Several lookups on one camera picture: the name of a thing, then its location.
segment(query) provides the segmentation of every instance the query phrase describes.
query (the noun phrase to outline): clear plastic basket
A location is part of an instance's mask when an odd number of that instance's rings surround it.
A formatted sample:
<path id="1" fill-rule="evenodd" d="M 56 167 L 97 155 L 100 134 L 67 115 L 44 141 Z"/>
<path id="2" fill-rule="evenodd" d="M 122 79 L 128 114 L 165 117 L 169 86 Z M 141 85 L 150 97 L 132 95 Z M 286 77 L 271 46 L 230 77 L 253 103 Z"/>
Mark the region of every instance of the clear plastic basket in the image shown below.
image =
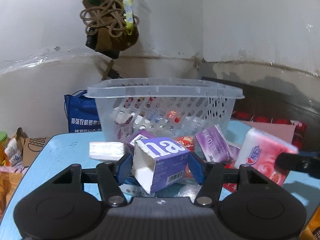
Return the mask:
<path id="1" fill-rule="evenodd" d="M 194 135 L 218 124 L 226 130 L 242 89 L 177 78 L 105 80 L 88 87 L 107 141 L 126 142 L 141 129 L 156 136 Z"/>

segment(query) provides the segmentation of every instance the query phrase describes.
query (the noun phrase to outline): yellow strap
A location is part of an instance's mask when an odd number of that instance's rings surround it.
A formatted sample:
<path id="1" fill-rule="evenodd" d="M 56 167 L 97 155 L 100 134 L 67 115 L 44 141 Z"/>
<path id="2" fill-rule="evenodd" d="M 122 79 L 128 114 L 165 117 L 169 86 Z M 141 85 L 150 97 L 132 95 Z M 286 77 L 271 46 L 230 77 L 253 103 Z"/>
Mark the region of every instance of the yellow strap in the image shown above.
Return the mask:
<path id="1" fill-rule="evenodd" d="M 126 18 L 126 32 L 128 35 L 132 35 L 133 32 L 133 13 L 132 13 L 132 0 L 123 0 L 125 18 Z"/>

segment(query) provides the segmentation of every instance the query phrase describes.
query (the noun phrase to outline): green lid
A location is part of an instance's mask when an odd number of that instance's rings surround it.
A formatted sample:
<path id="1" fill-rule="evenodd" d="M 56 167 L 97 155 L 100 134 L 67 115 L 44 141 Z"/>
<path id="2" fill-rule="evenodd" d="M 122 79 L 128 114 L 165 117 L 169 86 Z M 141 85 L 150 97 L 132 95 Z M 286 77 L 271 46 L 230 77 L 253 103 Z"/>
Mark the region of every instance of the green lid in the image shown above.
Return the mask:
<path id="1" fill-rule="evenodd" d="M 8 134 L 6 132 L 0 131 L 0 142 L 6 140 L 8 137 Z"/>

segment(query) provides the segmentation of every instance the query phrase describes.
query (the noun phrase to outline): hanging rope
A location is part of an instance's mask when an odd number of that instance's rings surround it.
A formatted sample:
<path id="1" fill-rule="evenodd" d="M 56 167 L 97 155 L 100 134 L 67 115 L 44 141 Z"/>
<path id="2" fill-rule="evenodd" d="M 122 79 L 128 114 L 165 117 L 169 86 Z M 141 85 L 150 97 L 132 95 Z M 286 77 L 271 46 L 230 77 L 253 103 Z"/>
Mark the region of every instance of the hanging rope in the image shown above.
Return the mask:
<path id="1" fill-rule="evenodd" d="M 121 0 L 106 0 L 99 6 L 84 9 L 80 13 L 80 18 L 87 26 L 85 32 L 88 35 L 94 35 L 98 28 L 105 27 L 109 30 L 111 37 L 118 38 L 127 29 L 124 6 Z M 139 18 L 134 15 L 133 19 L 133 26 L 136 27 L 139 24 Z"/>

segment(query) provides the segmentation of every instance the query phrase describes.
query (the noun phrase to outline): barcode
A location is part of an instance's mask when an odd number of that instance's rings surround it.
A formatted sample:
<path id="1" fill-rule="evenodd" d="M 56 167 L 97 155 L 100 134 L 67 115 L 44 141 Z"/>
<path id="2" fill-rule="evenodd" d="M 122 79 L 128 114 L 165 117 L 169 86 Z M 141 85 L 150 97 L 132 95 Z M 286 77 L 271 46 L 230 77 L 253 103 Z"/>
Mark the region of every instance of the barcode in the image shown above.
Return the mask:
<path id="1" fill-rule="evenodd" d="M 168 185 L 169 183 L 171 183 L 171 182 L 176 181 L 177 179 L 181 179 L 182 176 L 183 176 L 183 172 L 184 172 L 184 171 L 180 171 L 179 173 L 176 173 L 176 174 L 174 174 L 174 175 L 172 175 L 172 176 L 169 176 L 169 177 L 167 178 L 167 185 Z"/>

